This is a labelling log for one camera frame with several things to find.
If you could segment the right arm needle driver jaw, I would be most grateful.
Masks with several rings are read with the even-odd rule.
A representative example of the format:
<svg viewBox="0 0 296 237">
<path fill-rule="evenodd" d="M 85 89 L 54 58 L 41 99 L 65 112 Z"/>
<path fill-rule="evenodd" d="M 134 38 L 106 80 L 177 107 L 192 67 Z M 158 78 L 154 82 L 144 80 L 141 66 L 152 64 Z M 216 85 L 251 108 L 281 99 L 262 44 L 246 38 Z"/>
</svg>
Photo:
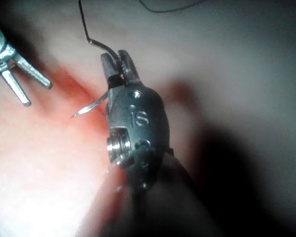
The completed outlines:
<svg viewBox="0 0 296 237">
<path fill-rule="evenodd" d="M 125 85 L 143 85 L 129 53 L 126 50 L 119 50 L 118 55 L 121 60 Z"/>
<path fill-rule="evenodd" d="M 101 55 L 101 64 L 108 89 L 124 85 L 121 56 L 117 54 L 117 61 L 108 53 Z"/>
</svg>

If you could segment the right arm needle driver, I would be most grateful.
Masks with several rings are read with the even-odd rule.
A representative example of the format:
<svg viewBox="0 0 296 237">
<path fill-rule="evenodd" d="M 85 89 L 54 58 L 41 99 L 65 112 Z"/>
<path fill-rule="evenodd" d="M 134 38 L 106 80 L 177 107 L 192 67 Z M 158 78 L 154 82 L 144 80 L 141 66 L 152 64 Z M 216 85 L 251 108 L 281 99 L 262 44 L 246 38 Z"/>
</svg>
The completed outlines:
<svg viewBox="0 0 296 237">
<path fill-rule="evenodd" d="M 107 150 L 111 163 L 120 165 L 134 190 L 150 188 L 157 178 L 163 156 L 173 155 L 164 104 L 151 88 L 122 88 L 111 99 Z"/>
</svg>

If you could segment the left arm needle driver jaw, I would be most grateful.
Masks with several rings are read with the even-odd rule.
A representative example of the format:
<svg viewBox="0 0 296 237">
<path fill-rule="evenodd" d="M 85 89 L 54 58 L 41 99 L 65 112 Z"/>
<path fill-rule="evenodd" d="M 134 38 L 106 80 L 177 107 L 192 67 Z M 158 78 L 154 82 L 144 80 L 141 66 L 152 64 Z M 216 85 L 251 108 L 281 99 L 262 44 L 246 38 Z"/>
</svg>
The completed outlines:
<svg viewBox="0 0 296 237">
<path fill-rule="evenodd" d="M 14 62 L 24 73 L 32 77 L 39 84 L 47 89 L 52 88 L 52 82 L 41 71 L 30 64 L 23 56 L 14 56 Z"/>
<path fill-rule="evenodd" d="M 24 106 L 30 106 L 31 101 L 27 97 L 26 93 L 24 92 L 23 88 L 21 87 L 13 73 L 9 69 L 0 69 L 0 75 L 13 91 L 13 93 L 16 95 L 16 97 L 20 100 L 20 102 Z"/>
</svg>

